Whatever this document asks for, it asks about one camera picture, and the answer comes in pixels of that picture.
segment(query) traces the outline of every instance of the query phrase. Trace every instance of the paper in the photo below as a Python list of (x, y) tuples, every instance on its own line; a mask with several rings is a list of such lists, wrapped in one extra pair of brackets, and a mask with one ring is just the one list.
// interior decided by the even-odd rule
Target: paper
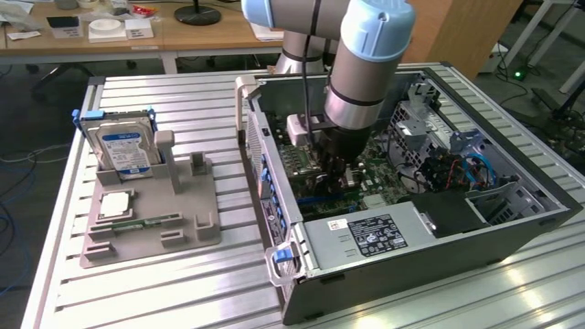
[(274, 31), (269, 27), (264, 27), (253, 23), (249, 23), (249, 25), (252, 27), (252, 31), (254, 32), (256, 39), (260, 41), (282, 41), (282, 31)]
[[(26, 12), (26, 14), (29, 14), (32, 9), (33, 9), (33, 4), (28, 3), (28, 2), (0, 0), (0, 4), (1, 5), (9, 5), (9, 4), (17, 5)], [(1, 13), (0, 13), (0, 22), (8, 22), (6, 18), (1, 15)]]
[(8, 38), (10, 38), (10, 40), (20, 40), (20, 39), (32, 38), (33, 36), (40, 36), (40, 33), (37, 31), (24, 32), (24, 33), (9, 33), (6, 34), (6, 36)]

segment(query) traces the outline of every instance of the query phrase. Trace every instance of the floor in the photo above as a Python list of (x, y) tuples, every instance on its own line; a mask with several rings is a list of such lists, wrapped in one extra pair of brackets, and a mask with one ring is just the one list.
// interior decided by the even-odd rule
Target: floor
[[(525, 21), (510, 25), (502, 36), (502, 42), (511, 45), (522, 28)], [(529, 39), (522, 49), (521, 55), (531, 50), (534, 43), (546, 33), (546, 30), (538, 29)], [(265, 66), (274, 64), (276, 56), (264, 55), (260, 57), (260, 63)], [(562, 39), (558, 39), (541, 60), (538, 69), (541, 76), (530, 75), (522, 82), (526, 88), (539, 87), (546, 89), (553, 97), (563, 100), (563, 95), (557, 92), (573, 70), (578, 67), (585, 58), (585, 49), (574, 46)], [(124, 61), (88, 63), (86, 67), (96, 75), (120, 76), (120, 75), (149, 75), (162, 74), (161, 63), (157, 60), (138, 60), (137, 67), (133, 70), (126, 68)], [(510, 71), (523, 62), (522, 56), (514, 60), (510, 65)], [(253, 62), (249, 56), (224, 56), (218, 57), (214, 68), (206, 66), (205, 58), (190, 58), (180, 61), (184, 72), (201, 71), (230, 71), (240, 69), (253, 69)], [(28, 151), (44, 148), (49, 145), (60, 145), (70, 141), (73, 136), (73, 125), (70, 123), (70, 112), (81, 106), (85, 91), (86, 78), (81, 73), (68, 72), (58, 80), (45, 89), (46, 102), (34, 102), (28, 93), (36, 80), (46, 74), (53, 65), (40, 65), (40, 72), (29, 74), (22, 65), (13, 66), (9, 75), (0, 78), (0, 156), (16, 151)], [(5, 72), (8, 67), (0, 67), (0, 72)], [(479, 75), (474, 80), (477, 86), (495, 100), (517, 95), (522, 90), (510, 84), (499, 81), (491, 74)], [(535, 105), (530, 102), (530, 95), (518, 97), (509, 102), (506, 106), (526, 114), (535, 113)], [(585, 110), (585, 95), (581, 95), (578, 104), (574, 109), (579, 112)], [(66, 156), (66, 147), (46, 151), (38, 155), (38, 160), (50, 160)], [(26, 170), (29, 162), (18, 164), (4, 164), (0, 162), (0, 191), (13, 184), (21, 177), (22, 173), (14, 173), (14, 170)], [(0, 295), (0, 328), (17, 328), (21, 322), (21, 316), (25, 309), (30, 284), (40, 253), (53, 202), (57, 197), (57, 189), (65, 161), (37, 164), (34, 168), (34, 183), (24, 195), (8, 204), (8, 208), (14, 221), (18, 223), (24, 246), (29, 252), (29, 271), (25, 272), (22, 280), (17, 283), (16, 288)], [(20, 186), (18, 191), (26, 189), (28, 183)], [(2, 197), (5, 201), (16, 194)], [(0, 245), (5, 244), (8, 235), (0, 235)], [(14, 243), (12, 248), (0, 258), (0, 291), (14, 282), (25, 268), (25, 255), (21, 244)]]

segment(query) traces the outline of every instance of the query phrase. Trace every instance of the robotic arm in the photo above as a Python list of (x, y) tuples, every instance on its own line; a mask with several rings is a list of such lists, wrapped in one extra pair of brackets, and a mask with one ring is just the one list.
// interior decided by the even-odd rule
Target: robotic arm
[[(328, 128), (314, 145), (333, 192), (346, 166), (365, 149), (409, 45), (414, 10), (406, 0), (242, 0), (242, 11), (254, 24), (338, 40), (325, 101)], [(290, 140), (297, 141), (302, 120), (286, 122)], [(306, 126), (301, 128), (310, 135)]]

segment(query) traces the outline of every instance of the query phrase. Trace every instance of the metal panel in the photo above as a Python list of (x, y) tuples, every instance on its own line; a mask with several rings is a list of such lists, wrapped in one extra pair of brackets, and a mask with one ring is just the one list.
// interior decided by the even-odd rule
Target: metal panel
[[(453, 69), (438, 63), (429, 66), (454, 84), (465, 100), (521, 145), (519, 150), (562, 188), (585, 202), (583, 177)], [(421, 65), (405, 67), (415, 69)], [(76, 137), (73, 149), (80, 150), (80, 156), (68, 161), (69, 170), (50, 221), (50, 234), (57, 239), (52, 242), (48, 239), (45, 243), (22, 328), (38, 325), (45, 328), (284, 328), (277, 295), (266, 279), (260, 232), (232, 134), (233, 90), (224, 86), (229, 83), (220, 83), (220, 88), (229, 90), (186, 91), (198, 90), (201, 81), (217, 86), (216, 82), (233, 81), (241, 74), (245, 72), (106, 79), (105, 95), (118, 97), (101, 97), (101, 108), (132, 110), (153, 106), (158, 109), (158, 128), (176, 131), (176, 157), (184, 158), (197, 150), (209, 152), (222, 242), (201, 249), (82, 269), (76, 255), (81, 250), (78, 241), (86, 222), (84, 214), (89, 210), (96, 162), (89, 148)], [(184, 93), (172, 91), (172, 81), (181, 84)], [(148, 92), (148, 86), (166, 94), (154, 95)], [(453, 106), (445, 98), (441, 103), (442, 109)], [(463, 129), (461, 114), (453, 111), (449, 114), (458, 122), (458, 129)], [(294, 328), (582, 326), (583, 253), (585, 211), (499, 264), (326, 315)]]

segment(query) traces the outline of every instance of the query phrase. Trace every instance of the white cable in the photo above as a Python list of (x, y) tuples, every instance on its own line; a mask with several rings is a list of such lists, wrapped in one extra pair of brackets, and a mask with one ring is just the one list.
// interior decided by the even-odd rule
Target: white cable
[[(33, 161), (33, 156), (37, 156), (38, 154), (41, 154), (45, 151), (50, 151), (52, 149), (60, 149), (64, 147), (70, 147), (72, 144), (58, 144), (58, 145), (52, 145), (48, 147), (44, 147), (41, 149), (36, 149), (34, 151), (32, 151), (26, 157), (20, 158), (20, 159), (4, 159), (2, 157), (0, 157), (0, 161), (5, 162), (5, 163), (14, 163), (14, 162), (22, 162), (22, 161), (28, 161), (28, 162), (34, 162)], [(62, 157), (62, 158), (57, 158), (57, 159), (50, 159), (50, 160), (44, 160), (44, 161), (36, 161), (36, 163), (52, 163), (52, 162), (58, 162), (62, 161), (68, 158), (68, 156)]]

